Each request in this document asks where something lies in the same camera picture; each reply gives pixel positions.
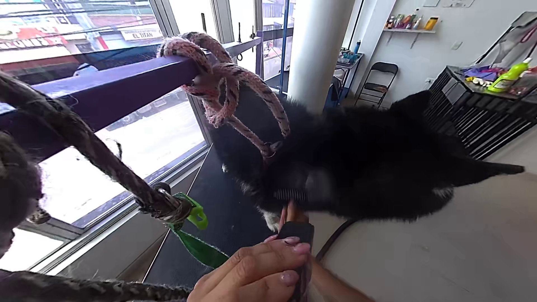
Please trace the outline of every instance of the green bottle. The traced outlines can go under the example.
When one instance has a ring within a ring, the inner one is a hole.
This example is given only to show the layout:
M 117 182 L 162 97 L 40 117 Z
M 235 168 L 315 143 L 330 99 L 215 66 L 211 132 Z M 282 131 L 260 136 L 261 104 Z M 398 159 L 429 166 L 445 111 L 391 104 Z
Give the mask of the green bottle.
M 504 92 L 505 90 L 509 89 L 516 80 L 520 77 L 520 75 L 528 70 L 529 68 L 529 62 L 532 60 L 532 58 L 527 58 L 522 61 L 522 63 L 518 63 L 513 65 L 511 69 L 509 69 L 508 72 L 505 74 L 500 75 L 494 83 L 492 83 L 491 86 L 489 86 L 488 90 L 493 92 Z

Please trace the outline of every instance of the window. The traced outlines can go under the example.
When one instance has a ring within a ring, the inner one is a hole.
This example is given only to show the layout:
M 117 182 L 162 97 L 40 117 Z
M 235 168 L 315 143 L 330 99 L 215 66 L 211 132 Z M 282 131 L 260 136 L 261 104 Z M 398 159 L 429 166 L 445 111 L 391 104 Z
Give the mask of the window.
M 158 44 L 148 0 L 2 0 L 0 64 Z
M 297 0 L 289 1 L 289 16 L 287 28 L 294 27 Z M 280 30 L 284 27 L 285 0 L 263 1 L 263 31 Z M 263 70 L 264 79 L 268 80 L 278 76 L 281 72 L 283 39 L 263 42 Z M 287 37 L 285 51 L 284 71 L 289 71 L 291 64 L 291 50 L 293 37 Z
M 210 0 L 170 0 L 179 32 L 205 32 L 219 40 Z
M 123 162 L 147 182 L 161 177 L 206 146 L 191 104 L 181 89 L 96 135 L 118 155 L 121 152 Z M 42 207 L 52 217 L 79 228 L 87 227 L 131 196 L 74 148 L 55 154 L 39 166 L 45 194 Z
M 233 22 L 233 36 L 235 41 L 250 40 L 250 35 L 256 34 L 255 29 L 255 10 L 253 7 L 253 0 L 229 0 L 231 9 L 231 21 Z M 237 64 L 241 67 L 248 69 L 251 72 L 256 71 L 256 48 L 245 51 L 242 53 L 242 59 L 237 61 Z
M 25 270 L 62 246 L 63 241 L 16 228 L 13 244 L 0 258 L 0 269 Z

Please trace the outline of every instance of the black chair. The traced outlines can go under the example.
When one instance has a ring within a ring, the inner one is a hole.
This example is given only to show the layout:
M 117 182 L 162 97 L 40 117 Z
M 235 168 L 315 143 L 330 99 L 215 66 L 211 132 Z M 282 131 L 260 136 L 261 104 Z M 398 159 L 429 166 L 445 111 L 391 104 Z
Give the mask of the black chair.
M 388 84 L 388 86 L 368 82 L 367 79 L 369 78 L 369 75 L 371 74 L 372 70 L 378 70 L 378 71 L 380 71 L 382 73 L 391 73 L 391 74 L 393 74 L 393 76 L 391 77 L 391 81 Z M 362 90 L 360 90 L 360 93 L 358 94 L 358 97 L 356 98 L 356 102 L 354 102 L 354 105 L 356 106 L 356 103 L 358 102 L 359 99 L 363 99 L 363 100 L 366 100 L 368 102 L 378 104 L 378 107 L 380 107 L 380 104 L 384 100 L 384 96 L 386 96 L 386 93 L 388 92 L 388 89 L 390 89 L 391 84 L 394 82 L 395 76 L 397 75 L 398 71 L 399 71 L 399 67 L 397 65 L 395 65 L 395 64 L 392 64 L 392 63 L 377 62 L 377 63 L 373 64 L 373 66 L 371 66 L 371 69 L 369 70 L 369 73 L 367 74 L 366 83 L 362 87 Z M 380 93 L 382 93 L 382 96 L 376 96 L 376 95 L 372 95 L 372 94 L 367 94 L 367 93 L 364 92 L 364 89 L 365 90 L 371 90 L 371 91 L 380 92 Z M 360 96 L 362 94 L 379 98 L 379 101 L 374 102 L 374 101 L 372 101 L 370 99 L 361 98 Z

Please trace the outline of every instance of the dog ear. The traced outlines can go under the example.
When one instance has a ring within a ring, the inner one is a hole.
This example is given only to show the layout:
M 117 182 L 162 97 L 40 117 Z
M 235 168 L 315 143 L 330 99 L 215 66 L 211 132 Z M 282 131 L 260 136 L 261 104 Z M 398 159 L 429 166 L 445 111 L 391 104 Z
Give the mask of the dog ear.
M 481 182 L 496 175 L 512 175 L 524 172 L 523 166 L 474 160 L 470 157 L 450 156 L 443 163 L 440 178 L 452 186 Z
M 390 111 L 402 113 L 410 118 L 418 119 L 421 118 L 423 112 L 429 106 L 430 99 L 430 91 L 420 91 L 393 103 L 390 107 Z

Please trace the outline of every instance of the yellow bottle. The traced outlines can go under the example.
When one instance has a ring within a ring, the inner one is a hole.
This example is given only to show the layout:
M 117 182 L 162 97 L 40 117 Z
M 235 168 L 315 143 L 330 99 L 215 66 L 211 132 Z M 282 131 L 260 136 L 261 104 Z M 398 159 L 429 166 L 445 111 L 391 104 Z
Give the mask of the yellow bottle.
M 425 24 L 425 27 L 423 27 L 423 29 L 427 30 L 427 31 L 430 31 L 434 28 L 434 26 L 436 25 L 436 22 L 438 22 L 438 17 L 431 17 L 431 19 L 429 19 L 429 21 L 427 21 L 427 23 Z
M 494 83 L 492 83 L 491 86 L 489 86 L 488 90 L 493 92 L 504 92 L 505 90 L 509 89 L 516 80 L 520 77 L 520 75 L 528 70 L 529 68 L 529 62 L 532 60 L 532 58 L 527 58 L 522 61 L 522 63 L 518 63 L 513 65 L 511 69 L 509 69 L 508 72 L 505 74 L 500 75 Z

